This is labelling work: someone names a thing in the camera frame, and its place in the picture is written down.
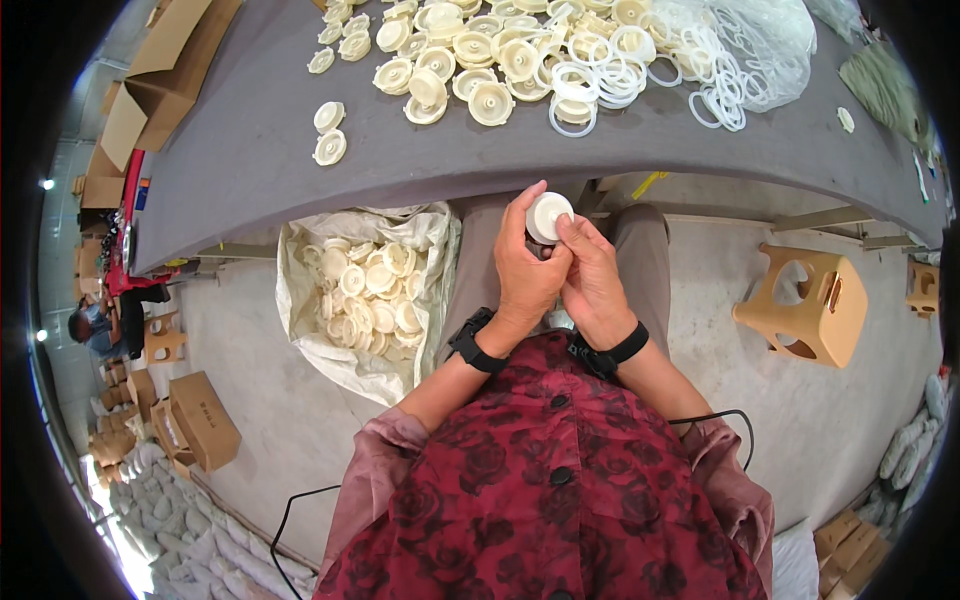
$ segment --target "white fabric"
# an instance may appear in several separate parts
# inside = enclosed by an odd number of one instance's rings
[[[330,237],[351,243],[399,242],[427,251],[424,294],[414,300],[417,318],[426,331],[413,364],[396,363],[365,351],[329,343],[316,313],[320,298],[302,248],[321,245]],[[446,203],[397,209],[354,208],[307,217],[283,226],[276,252],[276,308],[288,339],[318,371],[386,406],[400,402],[433,371],[435,348],[444,328],[446,306],[453,290],[460,221]]]
[[[810,519],[774,536],[773,600],[816,600],[820,583]]]

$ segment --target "wrist strap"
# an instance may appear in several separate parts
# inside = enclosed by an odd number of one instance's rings
[[[464,362],[478,371],[488,373],[503,371],[507,363],[510,362],[510,359],[493,358],[480,349],[480,347],[477,346],[476,340],[473,339],[476,332],[489,323],[492,318],[493,311],[486,306],[481,307],[480,310],[473,313],[473,316],[467,319],[467,322],[460,328],[460,331],[457,331],[450,338],[449,342],[447,342],[450,344],[450,347],[453,348],[450,356],[453,355],[453,352],[460,352],[460,356],[464,359]]]
[[[640,352],[649,339],[650,333],[647,328],[643,323],[636,322],[636,328],[627,336],[627,339],[609,350],[603,352],[594,350],[578,332],[566,347],[566,351],[587,363],[598,378],[607,381],[616,373],[619,364]]]

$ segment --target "open cardboard box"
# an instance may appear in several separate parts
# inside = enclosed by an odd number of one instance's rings
[[[103,147],[117,169],[134,148],[159,152],[197,102],[206,71],[242,0],[173,0],[116,90]]]
[[[123,200],[126,164],[117,168],[104,151],[102,142],[102,137],[97,139],[90,164],[86,167],[80,208],[116,208]]]
[[[211,473],[236,457],[240,432],[203,371],[170,381],[170,414],[179,429],[175,433],[186,440],[204,472]],[[154,424],[154,429],[162,428]]]
[[[177,421],[170,412],[170,399],[164,398],[157,404],[154,404],[150,408],[150,415],[154,424],[156,440],[160,442],[160,447],[163,448],[163,452],[167,455],[167,458],[170,459],[170,462],[173,463],[174,469],[177,470],[180,477],[189,481],[190,465],[196,463],[197,459],[194,458],[193,452],[190,451],[188,446],[177,445],[177,441],[180,441],[181,444],[186,444],[186,442],[184,441],[183,432],[177,426]],[[174,430],[174,436],[177,437],[176,440],[171,437],[170,430],[167,429],[168,422],[170,423],[170,428]]]

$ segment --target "box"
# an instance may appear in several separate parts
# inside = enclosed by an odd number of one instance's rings
[[[828,598],[830,600],[854,598],[870,583],[888,552],[890,552],[890,542],[884,538],[876,537],[866,552],[863,553],[863,556],[860,557],[860,560],[850,569],[850,572],[843,576],[843,579],[836,585]]]
[[[856,530],[848,538],[843,540],[826,566],[831,563],[839,567],[843,572],[849,572],[850,569],[860,560],[860,557],[867,551],[870,544],[874,542],[880,530],[871,523],[860,523]]]
[[[116,465],[133,449],[136,437],[129,430],[90,437],[90,454],[101,467]]]
[[[170,381],[170,412],[205,472],[211,473],[236,457],[240,432],[206,373],[195,372]]]
[[[80,208],[116,208],[123,199],[126,164],[117,168],[104,151],[102,142],[101,136],[93,147],[90,163],[86,167]]]
[[[101,248],[100,240],[84,240],[84,243],[80,246],[77,275],[81,278],[100,278],[100,267],[97,266],[97,259],[100,258]]]
[[[197,102],[206,70],[242,0],[174,0],[140,46],[104,127],[113,165],[134,148],[159,152]]]
[[[120,385],[122,381],[127,380],[127,369],[123,365],[113,365],[110,367],[110,374],[113,375],[114,385]]]
[[[197,462],[189,446],[180,446],[185,444],[182,431],[176,426],[173,415],[170,412],[170,399],[164,398],[150,408],[151,419],[154,425],[156,440],[163,448],[163,452],[173,463],[174,468],[181,477],[190,479],[190,465]]]
[[[100,401],[104,403],[104,408],[112,410],[114,406],[123,402],[123,395],[120,393],[120,390],[114,386],[100,394]]]
[[[817,549],[817,558],[822,560],[837,549],[840,542],[845,540],[860,524],[860,519],[851,510],[846,510],[833,521],[824,525],[813,534],[813,545]]]
[[[140,412],[140,418],[149,423],[152,418],[150,407],[156,404],[156,389],[150,373],[146,369],[131,371],[127,377],[127,391]]]

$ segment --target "knee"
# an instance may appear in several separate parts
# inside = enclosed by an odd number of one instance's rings
[[[619,210],[614,219],[617,229],[628,225],[632,227],[663,228],[666,231],[667,238],[670,237],[670,227],[666,224],[663,213],[652,204],[631,204]]]

